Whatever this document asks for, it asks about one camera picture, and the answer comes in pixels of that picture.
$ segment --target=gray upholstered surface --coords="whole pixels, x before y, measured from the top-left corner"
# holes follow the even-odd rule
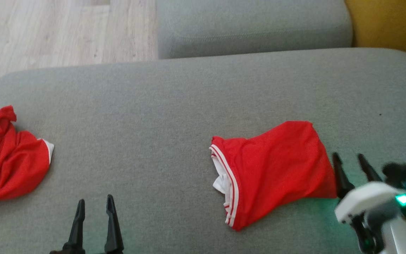
[[[310,120],[355,184],[355,159],[406,161],[406,54],[330,49],[39,69],[0,79],[18,129],[54,143],[31,194],[0,202],[0,254],[60,249],[86,200],[84,245],[103,250],[114,195],[125,253],[345,253],[335,200],[279,207],[235,232],[211,186],[211,136],[252,137]]]
[[[160,0],[159,57],[350,47],[343,0]]]

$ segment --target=mustard yellow upholstery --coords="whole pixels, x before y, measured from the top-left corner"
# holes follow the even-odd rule
[[[406,52],[406,0],[345,0],[354,29],[354,47]]]

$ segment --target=floor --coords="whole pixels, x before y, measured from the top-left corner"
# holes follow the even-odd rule
[[[0,77],[158,57],[156,0],[0,0]]]

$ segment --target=glowing led indicator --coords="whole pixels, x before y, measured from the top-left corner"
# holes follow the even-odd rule
[[[400,203],[402,206],[405,206],[405,205],[406,205],[406,195],[405,195],[405,194],[396,196],[396,199],[399,201],[399,203]]]

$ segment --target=gray fabric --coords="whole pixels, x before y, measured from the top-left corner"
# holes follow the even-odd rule
[[[350,47],[343,0],[160,0],[159,58]]]
[[[406,53],[329,49],[39,69],[0,79],[16,127],[55,144],[31,194],[0,202],[0,254],[60,249],[86,200],[84,246],[103,251],[114,195],[125,253],[358,253],[336,200],[305,199],[235,232],[211,186],[213,135],[309,120],[352,182],[356,161],[406,162]]]

